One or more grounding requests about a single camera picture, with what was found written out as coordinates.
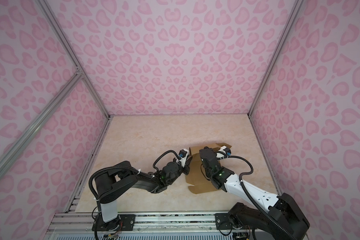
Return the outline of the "aluminium corner post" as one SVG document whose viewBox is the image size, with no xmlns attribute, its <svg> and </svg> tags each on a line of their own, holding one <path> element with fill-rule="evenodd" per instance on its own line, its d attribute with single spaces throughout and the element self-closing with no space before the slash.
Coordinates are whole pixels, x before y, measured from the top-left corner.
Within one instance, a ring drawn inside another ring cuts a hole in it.
<svg viewBox="0 0 360 240">
<path fill-rule="evenodd" d="M 288 38 L 290 37 L 290 34 L 293 30 L 293 28 L 295 27 L 298 18 L 301 14 L 302 9 L 304 8 L 305 5 L 304 0 L 297 0 L 294 2 L 293 8 L 291 10 L 291 13 L 287 19 L 286 25 L 283 29 L 283 31 L 281 32 L 280 38 L 277 42 L 277 45 L 274 49 L 274 52 L 272 54 L 272 57 L 270 59 L 270 62 L 266 68 L 265 74 L 263 76 L 263 79 L 261 81 L 261 84 L 259 86 L 259 89 L 256 92 L 254 101 L 250 107 L 250 110 L 248 112 L 248 117 L 249 119 L 252 118 L 252 116 L 254 115 L 255 112 L 255 108 L 258 104 L 258 102 L 260 101 L 260 97 L 264 91 L 264 88 L 266 86 L 266 83 L 268 82 L 268 80 L 270 79 L 271 73 L 273 72 L 275 66 L 277 65 L 278 59 L 282 54 L 282 51 L 288 41 Z"/>
<path fill-rule="evenodd" d="M 89 76 L 87 75 L 86 71 L 84 70 L 83 65 L 81 64 L 78 55 L 74 51 L 72 44 L 70 43 L 69 39 L 67 38 L 66 34 L 64 33 L 59 21 L 51 9 L 48 1 L 40 1 L 36 0 L 35 3 L 40 8 L 42 14 L 45 16 L 46 21 L 52 28 L 53 32 L 55 33 L 56 37 L 58 38 L 60 44 L 62 45 L 63 49 L 65 50 L 66 54 L 68 55 L 70 61 L 73 63 L 75 68 L 77 69 L 78 73 L 83 76 L 84 84 L 86 85 L 87 89 L 89 90 L 90 94 L 94 98 L 95 103 L 101 110 L 102 114 L 105 116 L 106 119 L 111 118 L 111 114 L 105 107 L 105 104 L 100 98 L 100 95 L 96 91 L 93 83 L 91 82 Z"/>
</svg>

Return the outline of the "aluminium back left corner post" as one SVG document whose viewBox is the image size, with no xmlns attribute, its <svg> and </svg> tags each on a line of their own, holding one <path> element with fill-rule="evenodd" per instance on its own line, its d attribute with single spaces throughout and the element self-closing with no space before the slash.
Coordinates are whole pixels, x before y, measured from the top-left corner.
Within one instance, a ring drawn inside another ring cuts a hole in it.
<svg viewBox="0 0 360 240">
<path fill-rule="evenodd" d="M 93 83 L 91 82 L 89 76 L 87 75 L 86 71 L 84 70 L 83 65 L 81 64 L 78 55 L 74 51 L 72 44 L 70 43 L 69 39 L 67 38 L 66 34 L 64 33 L 59 21 L 51 9 L 48 1 L 40 1 L 36 0 L 35 3 L 40 8 L 42 14 L 45 16 L 46 21 L 52 28 L 53 32 L 55 33 L 56 37 L 58 38 L 60 44 L 62 45 L 63 49 L 65 50 L 66 54 L 68 55 L 70 61 L 73 63 L 75 68 L 77 69 L 78 73 L 83 76 L 84 84 L 86 85 L 87 89 L 89 90 L 90 94 L 94 98 L 95 103 L 101 110 L 102 114 L 105 116 L 106 119 L 111 118 L 111 114 L 105 107 L 105 104 L 100 98 L 100 95 L 96 91 Z"/>
</svg>

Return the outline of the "brown cardboard paper box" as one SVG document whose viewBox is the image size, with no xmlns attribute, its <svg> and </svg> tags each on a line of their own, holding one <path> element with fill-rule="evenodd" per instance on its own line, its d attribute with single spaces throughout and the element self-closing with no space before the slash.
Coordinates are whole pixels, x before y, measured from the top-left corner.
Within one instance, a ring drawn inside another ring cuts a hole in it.
<svg viewBox="0 0 360 240">
<path fill-rule="evenodd" d="M 203 167 L 202 159 L 200 157 L 200 150 L 205 147 L 213 149 L 214 152 L 223 150 L 225 148 L 231 149 L 231 145 L 226 143 L 212 143 L 203 144 L 200 146 L 190 147 L 190 154 L 192 157 L 190 163 L 190 172 L 186 175 L 186 182 L 190 185 L 189 190 L 193 194 L 203 194 L 208 192 L 215 192 L 218 189 L 208 180 L 205 169 Z"/>
</svg>

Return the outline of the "aluminium back right corner post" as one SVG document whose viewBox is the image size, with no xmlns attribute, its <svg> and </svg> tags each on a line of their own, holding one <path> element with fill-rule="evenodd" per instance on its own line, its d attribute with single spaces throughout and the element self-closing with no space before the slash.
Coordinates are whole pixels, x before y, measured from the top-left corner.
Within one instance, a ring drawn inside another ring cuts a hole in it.
<svg viewBox="0 0 360 240">
<path fill-rule="evenodd" d="M 274 52 L 272 54 L 272 57 L 270 59 L 270 62 L 266 68 L 265 74 L 263 76 L 263 79 L 261 81 L 261 84 L 259 86 L 259 89 L 256 92 L 254 101 L 250 107 L 250 110 L 248 112 L 248 117 L 249 119 L 252 118 L 252 116 L 254 115 L 255 112 L 255 108 L 258 104 L 258 102 L 260 101 L 260 97 L 264 91 L 264 88 L 266 86 L 266 83 L 268 82 L 268 80 L 270 79 L 271 73 L 273 72 L 275 66 L 277 65 L 278 59 L 282 54 L 282 51 L 288 41 L 288 38 L 290 37 L 290 34 L 293 30 L 293 28 L 295 27 L 298 18 L 301 14 L 302 9 L 304 8 L 305 5 L 304 0 L 297 0 L 294 2 L 293 8 L 291 10 L 291 13 L 287 19 L 286 25 L 283 29 L 283 31 L 281 32 L 280 38 L 277 42 L 277 45 L 274 49 Z"/>
</svg>

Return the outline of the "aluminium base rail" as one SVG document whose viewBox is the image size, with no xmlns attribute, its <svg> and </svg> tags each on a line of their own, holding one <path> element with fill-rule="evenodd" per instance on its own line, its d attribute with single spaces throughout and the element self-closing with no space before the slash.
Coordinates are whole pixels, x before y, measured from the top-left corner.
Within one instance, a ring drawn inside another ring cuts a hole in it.
<svg viewBox="0 0 360 240">
<path fill-rule="evenodd" d="M 122 225 L 94 228 L 95 214 L 56 214 L 45 240 L 271 240 L 272 235 L 244 226 L 233 228 L 226 211 L 125 212 Z"/>
</svg>

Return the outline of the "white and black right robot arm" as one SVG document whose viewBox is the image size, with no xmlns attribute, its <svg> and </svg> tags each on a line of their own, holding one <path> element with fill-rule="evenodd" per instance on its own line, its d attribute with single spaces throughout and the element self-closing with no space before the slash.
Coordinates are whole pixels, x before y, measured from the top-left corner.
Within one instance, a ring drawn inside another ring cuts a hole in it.
<svg viewBox="0 0 360 240">
<path fill-rule="evenodd" d="M 250 171 L 239 175 L 222 166 L 221 160 L 234 158 L 227 147 L 219 151 L 204 147 L 199 154 L 206 177 L 217 190 L 233 194 L 253 205 L 250 208 L 236 203 L 230 209 L 228 216 L 233 228 L 248 226 L 253 230 L 260 229 L 271 234 L 275 240 L 304 239 L 310 223 L 292 196 L 287 193 L 272 194 L 244 181 L 243 176 L 254 172 L 251 164 L 248 164 Z"/>
</svg>

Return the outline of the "aluminium diagonal left wall bar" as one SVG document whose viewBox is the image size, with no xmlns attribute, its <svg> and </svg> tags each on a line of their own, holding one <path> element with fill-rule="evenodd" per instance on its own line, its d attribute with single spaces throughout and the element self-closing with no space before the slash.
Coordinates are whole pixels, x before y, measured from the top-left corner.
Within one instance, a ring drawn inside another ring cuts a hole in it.
<svg viewBox="0 0 360 240">
<path fill-rule="evenodd" d="M 70 95 L 72 90 L 82 79 L 82 72 L 77 72 L 70 81 L 53 97 L 53 99 L 46 105 L 41 113 L 29 124 L 29 126 L 22 132 L 20 137 L 11 145 L 11 147 L 0 158 L 0 180 L 10 170 L 12 165 L 29 146 L 31 141 L 36 137 L 44 125 L 49 121 L 52 115 Z"/>
</svg>

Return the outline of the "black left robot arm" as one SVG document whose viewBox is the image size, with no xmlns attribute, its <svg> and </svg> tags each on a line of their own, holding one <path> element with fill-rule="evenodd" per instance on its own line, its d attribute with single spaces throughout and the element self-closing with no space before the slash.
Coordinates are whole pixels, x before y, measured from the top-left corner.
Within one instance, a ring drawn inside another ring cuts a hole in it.
<svg viewBox="0 0 360 240">
<path fill-rule="evenodd" d="M 123 161 L 111 167 L 103 168 L 92 174 L 88 180 L 89 189 L 97 202 L 98 214 L 94 219 L 92 231 L 118 231 L 123 220 L 117 211 L 117 199 L 129 189 L 145 190 L 159 194 L 172 185 L 182 174 L 190 173 L 192 157 L 180 155 L 180 159 L 167 163 L 155 173 L 144 173 L 132 167 L 129 161 Z"/>
</svg>

